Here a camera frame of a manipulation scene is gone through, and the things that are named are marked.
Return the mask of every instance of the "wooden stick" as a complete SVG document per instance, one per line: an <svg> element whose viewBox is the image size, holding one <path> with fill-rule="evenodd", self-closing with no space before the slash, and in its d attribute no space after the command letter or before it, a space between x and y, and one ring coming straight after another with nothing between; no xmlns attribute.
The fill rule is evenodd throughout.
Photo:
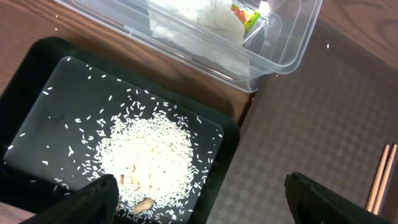
<svg viewBox="0 0 398 224"><path fill-rule="evenodd" d="M383 198L384 191L386 190L387 181L390 176L392 162L394 162L394 157L396 156L396 150L397 150L397 145L395 144L394 147L392 147L392 151L391 151L390 157L388 159L386 169L385 169L385 171L383 173L383 177L381 179L379 192L377 193L376 201L373 206L372 212L375 215L377 215L379 213L381 200Z"/></svg>
<svg viewBox="0 0 398 224"><path fill-rule="evenodd" d="M374 201L376 199L377 191L379 190L379 184L381 180L381 176L383 174L384 166L386 165L387 155L390 149L390 145L386 145L384 147L383 154L380 159L379 167L377 168L376 176L373 180L373 185L371 189L371 193L368 198L368 202L366 204L366 210L372 212Z"/></svg>

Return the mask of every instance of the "clear plastic container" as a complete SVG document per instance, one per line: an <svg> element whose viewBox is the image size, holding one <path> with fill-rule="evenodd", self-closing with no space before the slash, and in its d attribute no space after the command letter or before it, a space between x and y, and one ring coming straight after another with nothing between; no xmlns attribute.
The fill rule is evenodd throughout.
<svg viewBox="0 0 398 224"><path fill-rule="evenodd" d="M256 91L263 75L284 75L299 66L322 4L322 0L268 0L269 13L261 15L239 46L150 0L56 1L246 92ZM259 2L235 4L256 11ZM172 37L175 40L156 37L152 22L178 34ZM196 54L192 46L210 56Z"/></svg>

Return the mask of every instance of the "white plastic bag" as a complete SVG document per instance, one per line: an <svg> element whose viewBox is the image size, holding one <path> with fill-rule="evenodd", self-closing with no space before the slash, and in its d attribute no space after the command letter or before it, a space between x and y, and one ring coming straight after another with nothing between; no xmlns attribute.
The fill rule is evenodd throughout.
<svg viewBox="0 0 398 224"><path fill-rule="evenodd" d="M149 0L177 15L206 28L242 46L244 25L231 10L232 0ZM188 29L171 24L167 18L149 11L150 29L153 37L166 38L185 50L218 63L233 72L242 80L249 76L249 60L246 57L230 54L211 39L201 38Z"/></svg>

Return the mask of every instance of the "rice pile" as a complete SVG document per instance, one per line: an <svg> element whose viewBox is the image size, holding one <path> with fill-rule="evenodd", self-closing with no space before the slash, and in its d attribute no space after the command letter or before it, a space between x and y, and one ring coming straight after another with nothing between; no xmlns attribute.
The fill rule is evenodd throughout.
<svg viewBox="0 0 398 224"><path fill-rule="evenodd" d="M131 208L145 198L157 208L181 205L195 173L190 134L165 116L112 119L110 138L102 138L95 157L118 180L120 200Z"/></svg>

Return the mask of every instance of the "textured placemat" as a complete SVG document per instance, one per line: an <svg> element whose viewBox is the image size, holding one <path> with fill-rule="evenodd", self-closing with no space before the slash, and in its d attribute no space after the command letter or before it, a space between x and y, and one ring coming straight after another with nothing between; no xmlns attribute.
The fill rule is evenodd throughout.
<svg viewBox="0 0 398 224"><path fill-rule="evenodd" d="M326 46L313 37L295 73L259 90L208 223L293 223L293 171L365 206L384 144L398 141L398 89Z"/></svg>

